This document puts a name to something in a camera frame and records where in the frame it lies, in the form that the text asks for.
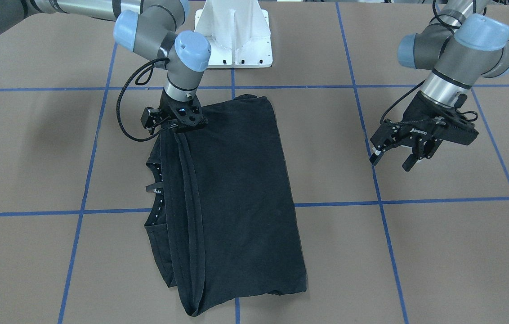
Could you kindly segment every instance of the robotiq logo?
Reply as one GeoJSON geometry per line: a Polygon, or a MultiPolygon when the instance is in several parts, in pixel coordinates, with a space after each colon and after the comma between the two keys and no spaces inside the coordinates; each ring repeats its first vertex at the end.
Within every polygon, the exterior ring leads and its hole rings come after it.
{"type": "Polygon", "coordinates": [[[428,134],[427,132],[421,131],[421,130],[416,129],[416,128],[411,129],[410,133],[419,133],[419,134],[423,134],[423,135],[428,134]]]}

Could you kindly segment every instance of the fabric fold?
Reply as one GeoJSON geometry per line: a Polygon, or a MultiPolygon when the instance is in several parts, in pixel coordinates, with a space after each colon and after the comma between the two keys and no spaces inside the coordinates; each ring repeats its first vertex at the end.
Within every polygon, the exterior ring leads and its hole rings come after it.
{"type": "Polygon", "coordinates": [[[271,103],[245,95],[203,107],[207,127],[165,130],[147,166],[164,189],[145,223],[188,315],[235,297],[306,291],[306,269],[271,103]]]}

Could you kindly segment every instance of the white pedestal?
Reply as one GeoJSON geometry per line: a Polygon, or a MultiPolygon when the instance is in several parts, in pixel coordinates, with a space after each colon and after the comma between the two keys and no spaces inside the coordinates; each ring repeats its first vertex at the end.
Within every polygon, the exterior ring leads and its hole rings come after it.
{"type": "Polygon", "coordinates": [[[256,0],[207,0],[195,14],[195,31],[211,43],[209,68],[272,65],[268,12],[256,0]]]}

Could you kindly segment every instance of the folded garment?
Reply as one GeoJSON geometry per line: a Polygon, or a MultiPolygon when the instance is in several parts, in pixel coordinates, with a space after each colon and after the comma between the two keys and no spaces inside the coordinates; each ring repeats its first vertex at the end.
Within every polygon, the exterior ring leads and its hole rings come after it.
{"type": "Polygon", "coordinates": [[[271,103],[203,107],[207,127],[163,130],[147,166],[154,260],[188,315],[235,297],[306,291],[285,156],[271,103]]]}

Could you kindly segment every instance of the black cable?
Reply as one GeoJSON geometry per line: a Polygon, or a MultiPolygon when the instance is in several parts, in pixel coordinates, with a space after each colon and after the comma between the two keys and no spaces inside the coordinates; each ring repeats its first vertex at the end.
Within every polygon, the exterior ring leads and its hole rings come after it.
{"type": "Polygon", "coordinates": [[[169,59],[168,58],[156,58],[152,61],[146,62],[141,67],[139,67],[133,74],[131,74],[131,76],[129,77],[129,79],[127,80],[127,82],[125,83],[123,88],[121,89],[121,92],[119,93],[119,98],[116,100],[116,119],[119,122],[119,127],[121,128],[121,131],[123,131],[123,134],[126,137],[129,137],[131,140],[133,140],[135,142],[150,141],[153,138],[155,138],[156,136],[158,136],[159,132],[156,132],[154,135],[151,135],[150,137],[147,137],[147,138],[136,138],[136,137],[133,137],[131,134],[129,134],[125,130],[125,127],[123,127],[123,121],[121,120],[121,101],[123,100],[123,95],[125,94],[125,91],[129,87],[129,84],[131,84],[131,82],[133,82],[133,79],[136,78],[139,73],[143,72],[140,76],[137,77],[137,80],[135,83],[139,86],[143,86],[150,81],[150,78],[152,77],[152,69],[154,68],[154,64],[157,62],[162,62],[162,61],[166,61],[168,63],[169,59]],[[148,75],[148,79],[145,82],[139,84],[138,81],[141,79],[141,76],[144,76],[146,73],[149,72],[149,70],[150,70],[150,74],[148,75]]]}
{"type": "Polygon", "coordinates": [[[417,84],[414,88],[412,88],[411,90],[408,90],[408,92],[406,92],[406,94],[404,94],[402,97],[400,97],[397,101],[395,101],[392,105],[390,105],[390,107],[388,109],[386,109],[386,111],[382,114],[382,117],[380,117],[380,124],[381,125],[385,125],[386,123],[390,123],[392,125],[405,125],[405,124],[409,124],[409,123],[416,123],[418,121],[401,121],[400,123],[393,123],[392,121],[388,120],[388,121],[385,121],[384,120],[384,117],[386,117],[386,115],[394,108],[394,106],[396,106],[399,102],[403,101],[408,95],[412,94],[415,90],[417,90],[422,84],[424,83],[424,81],[420,82],[419,84],[417,84]]]}
{"type": "Polygon", "coordinates": [[[469,122],[475,122],[478,119],[478,113],[474,110],[462,112],[461,114],[466,115],[467,113],[472,113],[474,115],[473,119],[468,119],[469,122]]]}
{"type": "Polygon", "coordinates": [[[141,74],[139,74],[139,76],[137,76],[137,79],[135,80],[135,84],[137,86],[146,86],[146,84],[150,81],[150,79],[152,78],[152,72],[154,71],[154,66],[149,66],[148,68],[146,68],[146,70],[144,70],[143,72],[141,72],[141,74]],[[140,82],[141,81],[141,78],[148,73],[148,78],[145,82],[140,82]]]}
{"type": "MultiPolygon", "coordinates": [[[[476,13],[476,0],[472,0],[472,13],[476,13]]],[[[442,20],[440,18],[440,15],[438,14],[438,12],[436,11],[436,0],[433,0],[433,14],[434,14],[434,18],[436,19],[436,21],[438,21],[441,25],[443,25],[444,27],[447,27],[447,28],[450,28],[450,29],[459,29],[460,26],[455,26],[455,25],[450,25],[450,24],[447,24],[446,22],[444,22],[444,20],[442,20]]]]}

